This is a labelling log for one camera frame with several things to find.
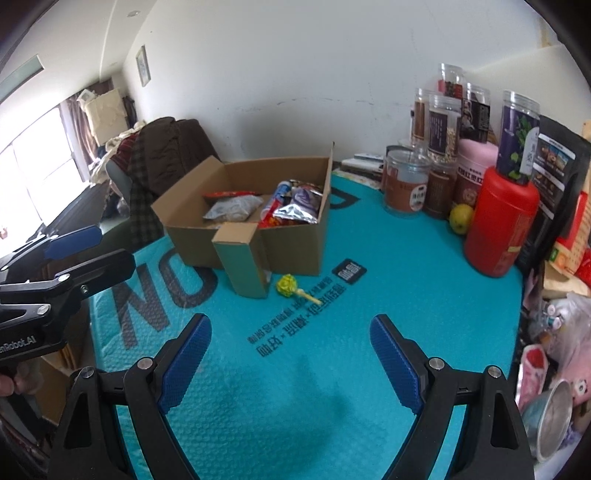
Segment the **lollipop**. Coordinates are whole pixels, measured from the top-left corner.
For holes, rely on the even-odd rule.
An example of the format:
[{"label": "lollipop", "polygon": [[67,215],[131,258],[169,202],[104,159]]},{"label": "lollipop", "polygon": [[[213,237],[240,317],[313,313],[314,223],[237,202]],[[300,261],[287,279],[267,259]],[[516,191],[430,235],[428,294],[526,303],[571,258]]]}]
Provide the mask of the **lollipop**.
[{"label": "lollipop", "polygon": [[308,295],[304,290],[297,287],[297,281],[293,275],[283,275],[275,285],[277,291],[284,297],[291,297],[294,293],[306,300],[313,301],[317,305],[322,305],[322,302],[315,299],[312,295]]}]

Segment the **table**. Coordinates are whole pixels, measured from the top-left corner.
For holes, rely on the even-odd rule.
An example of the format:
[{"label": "table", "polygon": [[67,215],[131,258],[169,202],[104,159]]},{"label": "table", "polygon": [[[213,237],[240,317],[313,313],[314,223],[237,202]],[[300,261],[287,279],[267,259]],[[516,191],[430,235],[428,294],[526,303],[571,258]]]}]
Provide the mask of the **table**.
[{"label": "table", "polygon": [[[414,416],[369,343],[378,313],[454,368],[497,364],[507,374],[511,363],[519,272],[480,275],[446,222],[394,217],[379,192],[349,180],[333,177],[322,275],[298,278],[324,298],[322,309],[275,291],[238,297],[224,272],[183,265],[168,238],[136,260],[125,285],[93,299],[98,363],[127,368],[195,312],[211,318],[211,346],[167,417],[202,480],[380,480]],[[348,264],[357,272],[347,282],[335,273]],[[463,411],[454,411],[432,479],[445,476]],[[138,478],[150,478],[124,408],[120,421]]]}]

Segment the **blue gripper pad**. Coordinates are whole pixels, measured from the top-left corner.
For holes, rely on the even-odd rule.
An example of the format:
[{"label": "blue gripper pad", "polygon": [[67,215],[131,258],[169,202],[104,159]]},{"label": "blue gripper pad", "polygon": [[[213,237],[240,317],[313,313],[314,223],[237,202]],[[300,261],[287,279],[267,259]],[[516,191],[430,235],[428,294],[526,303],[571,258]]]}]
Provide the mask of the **blue gripper pad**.
[{"label": "blue gripper pad", "polygon": [[96,247],[102,239],[103,233],[97,225],[81,228],[51,240],[49,247],[45,250],[45,258],[46,260],[60,260]]},{"label": "blue gripper pad", "polygon": [[162,393],[158,406],[163,415],[183,401],[185,392],[211,341],[212,323],[207,316],[203,315],[162,378]]},{"label": "blue gripper pad", "polygon": [[420,379],[379,317],[371,321],[369,338],[400,403],[419,415],[424,405]]}]

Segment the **red canister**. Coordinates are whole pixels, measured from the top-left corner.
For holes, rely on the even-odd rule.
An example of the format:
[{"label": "red canister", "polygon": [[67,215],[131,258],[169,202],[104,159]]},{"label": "red canister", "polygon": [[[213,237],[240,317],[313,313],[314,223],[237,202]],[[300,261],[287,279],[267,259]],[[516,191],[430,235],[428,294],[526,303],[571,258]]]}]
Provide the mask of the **red canister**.
[{"label": "red canister", "polygon": [[502,277],[519,255],[540,204],[534,185],[513,183],[487,169],[464,255],[484,275]]}]

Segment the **large black letter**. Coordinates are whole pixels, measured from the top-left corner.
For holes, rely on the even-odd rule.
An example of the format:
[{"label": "large black letter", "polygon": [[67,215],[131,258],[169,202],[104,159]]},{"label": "large black letter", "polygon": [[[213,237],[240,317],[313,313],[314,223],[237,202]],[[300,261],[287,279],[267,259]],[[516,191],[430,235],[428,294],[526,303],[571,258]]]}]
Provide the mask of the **large black letter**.
[{"label": "large black letter", "polygon": [[166,252],[158,263],[158,269],[174,304],[182,309],[193,309],[213,295],[213,292],[217,288],[217,275],[211,268],[194,267],[195,272],[197,272],[197,275],[199,275],[203,282],[203,286],[197,293],[189,295],[184,291],[170,266],[170,259],[175,255],[176,250],[174,248]]},{"label": "large black letter", "polygon": [[355,195],[351,195],[350,193],[343,192],[343,190],[337,189],[335,187],[331,187],[330,192],[332,193],[332,195],[336,195],[337,197],[341,197],[343,199],[343,201],[340,203],[331,203],[330,204],[331,210],[339,210],[341,208],[347,208],[347,207],[350,207],[351,205],[354,205],[355,203],[357,203],[359,201],[359,198],[357,198]]},{"label": "large black letter", "polygon": [[142,264],[136,270],[145,300],[142,300],[125,282],[121,282],[112,288],[119,324],[121,325],[121,333],[123,334],[123,345],[127,350],[138,344],[134,326],[131,322],[131,316],[129,315],[129,305],[157,332],[164,330],[170,325],[158,293],[156,293],[156,288],[154,287],[148,267],[146,264]]}]

